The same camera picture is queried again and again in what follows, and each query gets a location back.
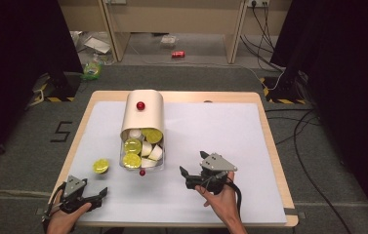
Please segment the green plastic bag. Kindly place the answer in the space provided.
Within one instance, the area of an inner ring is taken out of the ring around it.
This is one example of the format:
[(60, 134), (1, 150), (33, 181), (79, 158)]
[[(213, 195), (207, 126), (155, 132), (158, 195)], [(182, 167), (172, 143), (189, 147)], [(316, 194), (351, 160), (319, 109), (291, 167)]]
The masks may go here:
[(82, 79), (85, 80), (97, 80), (101, 77), (102, 64), (98, 61), (89, 61), (86, 63), (83, 69)]

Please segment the beige wooden desk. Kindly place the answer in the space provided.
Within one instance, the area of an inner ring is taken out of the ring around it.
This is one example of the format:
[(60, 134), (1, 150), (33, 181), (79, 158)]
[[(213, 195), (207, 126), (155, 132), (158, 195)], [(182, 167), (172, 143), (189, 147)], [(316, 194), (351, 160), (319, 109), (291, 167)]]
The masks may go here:
[(58, 0), (68, 29), (104, 31), (115, 61), (124, 58), (133, 32), (221, 34), (226, 60), (235, 62), (241, 35), (259, 35), (264, 25), (277, 36), (293, 0)]

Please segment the beige tipped-over container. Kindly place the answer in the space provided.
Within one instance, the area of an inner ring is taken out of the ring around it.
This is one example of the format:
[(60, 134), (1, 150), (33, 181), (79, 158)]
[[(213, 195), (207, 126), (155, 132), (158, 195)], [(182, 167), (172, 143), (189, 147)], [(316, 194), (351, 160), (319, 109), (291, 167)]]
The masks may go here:
[[(121, 134), (127, 129), (155, 128), (164, 134), (164, 162), (165, 162), (165, 128), (164, 128), (164, 98), (154, 90), (135, 90), (128, 94), (124, 110)], [(145, 176), (148, 172), (162, 170), (128, 170)]]

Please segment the yellow-black hazard tape strip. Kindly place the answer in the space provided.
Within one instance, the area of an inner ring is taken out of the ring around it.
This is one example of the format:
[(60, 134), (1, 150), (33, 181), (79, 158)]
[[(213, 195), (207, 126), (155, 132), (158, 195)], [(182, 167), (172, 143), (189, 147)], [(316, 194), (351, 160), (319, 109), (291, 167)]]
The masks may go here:
[(293, 81), (283, 81), (278, 77), (260, 79), (266, 101), (283, 104), (305, 104), (306, 101)]
[(55, 87), (52, 83), (44, 83), (38, 90), (33, 92), (34, 100), (29, 106), (40, 104), (44, 101), (62, 102), (73, 101), (76, 90), (69, 85), (63, 87)]

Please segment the clear plastic food container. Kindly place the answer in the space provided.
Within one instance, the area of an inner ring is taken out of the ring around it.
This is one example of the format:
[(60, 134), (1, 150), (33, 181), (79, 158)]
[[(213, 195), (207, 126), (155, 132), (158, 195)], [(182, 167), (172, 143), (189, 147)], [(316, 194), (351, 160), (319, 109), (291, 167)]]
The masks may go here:
[(173, 35), (164, 35), (161, 38), (160, 45), (164, 47), (174, 47), (177, 44), (177, 37)]

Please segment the person's right hand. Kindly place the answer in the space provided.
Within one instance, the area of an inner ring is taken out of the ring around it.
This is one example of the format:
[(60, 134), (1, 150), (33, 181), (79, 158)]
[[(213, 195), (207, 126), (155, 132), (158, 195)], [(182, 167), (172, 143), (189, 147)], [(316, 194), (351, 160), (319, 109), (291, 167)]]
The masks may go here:
[(206, 200), (205, 207), (211, 206), (218, 218), (227, 226), (240, 223), (238, 209), (236, 206), (235, 191), (225, 185), (218, 195), (213, 195), (200, 185), (195, 190)]

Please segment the pile of jelly cups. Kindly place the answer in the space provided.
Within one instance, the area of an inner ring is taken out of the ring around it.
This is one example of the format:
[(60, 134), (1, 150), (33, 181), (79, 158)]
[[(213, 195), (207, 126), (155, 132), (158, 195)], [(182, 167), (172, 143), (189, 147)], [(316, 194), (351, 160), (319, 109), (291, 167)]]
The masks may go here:
[(120, 165), (127, 170), (155, 170), (164, 165), (164, 134), (155, 128), (134, 128), (121, 134)]

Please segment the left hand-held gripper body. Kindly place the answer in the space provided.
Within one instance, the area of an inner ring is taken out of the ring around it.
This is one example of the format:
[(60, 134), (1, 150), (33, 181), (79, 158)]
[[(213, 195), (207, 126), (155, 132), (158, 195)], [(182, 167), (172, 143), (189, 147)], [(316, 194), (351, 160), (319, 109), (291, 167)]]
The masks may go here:
[(57, 189), (57, 194), (59, 191), (62, 191), (58, 203), (58, 209), (67, 214), (71, 214), (86, 204), (85, 198), (83, 197), (83, 191), (86, 185), (87, 179), (79, 179), (70, 175), (67, 181)]

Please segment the white wall socket with plugs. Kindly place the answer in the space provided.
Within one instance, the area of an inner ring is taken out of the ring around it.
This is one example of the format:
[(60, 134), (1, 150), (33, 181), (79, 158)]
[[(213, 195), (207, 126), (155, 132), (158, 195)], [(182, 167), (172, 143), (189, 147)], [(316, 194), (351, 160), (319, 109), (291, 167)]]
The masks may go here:
[(247, 6), (249, 8), (266, 8), (268, 4), (269, 0), (247, 0)]

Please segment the black curtain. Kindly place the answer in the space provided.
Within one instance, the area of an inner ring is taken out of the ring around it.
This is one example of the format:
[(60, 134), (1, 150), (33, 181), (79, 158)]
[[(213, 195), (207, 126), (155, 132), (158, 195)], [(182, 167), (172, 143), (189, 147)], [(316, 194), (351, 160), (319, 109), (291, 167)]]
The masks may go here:
[(304, 72), (368, 198), (368, 0), (292, 0), (273, 62)]
[(41, 75), (81, 70), (58, 0), (0, 0), (0, 143)]

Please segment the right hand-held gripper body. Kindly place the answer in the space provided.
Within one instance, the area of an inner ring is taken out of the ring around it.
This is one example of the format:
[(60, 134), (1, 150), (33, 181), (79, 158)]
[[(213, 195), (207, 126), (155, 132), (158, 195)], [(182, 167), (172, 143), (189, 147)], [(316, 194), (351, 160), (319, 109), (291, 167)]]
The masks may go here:
[[(236, 172), (237, 167), (218, 153), (211, 153), (200, 163), (201, 173), (197, 175), (196, 185), (204, 187), (214, 195), (219, 194), (227, 181), (229, 172)], [(186, 185), (187, 189), (194, 189), (196, 185)]]

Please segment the small yellow-lidded jelly cup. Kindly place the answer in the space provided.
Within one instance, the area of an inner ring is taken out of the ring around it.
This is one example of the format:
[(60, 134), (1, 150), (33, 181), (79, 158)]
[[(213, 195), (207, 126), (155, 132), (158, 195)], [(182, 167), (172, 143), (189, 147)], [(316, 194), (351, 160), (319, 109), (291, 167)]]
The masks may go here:
[(96, 174), (104, 174), (109, 168), (109, 162), (107, 159), (99, 159), (93, 164), (93, 172)]

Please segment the person's left hand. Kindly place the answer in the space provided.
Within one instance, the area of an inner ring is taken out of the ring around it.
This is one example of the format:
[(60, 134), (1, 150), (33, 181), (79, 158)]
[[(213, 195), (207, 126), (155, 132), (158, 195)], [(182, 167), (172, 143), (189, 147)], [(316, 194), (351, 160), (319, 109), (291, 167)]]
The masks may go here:
[(49, 219), (46, 234), (69, 234), (79, 217), (85, 214), (92, 207), (91, 203), (86, 203), (77, 211), (67, 214), (58, 209), (61, 194), (62, 191), (59, 191), (57, 198), (52, 205), (52, 210), (50, 212), (51, 217)]

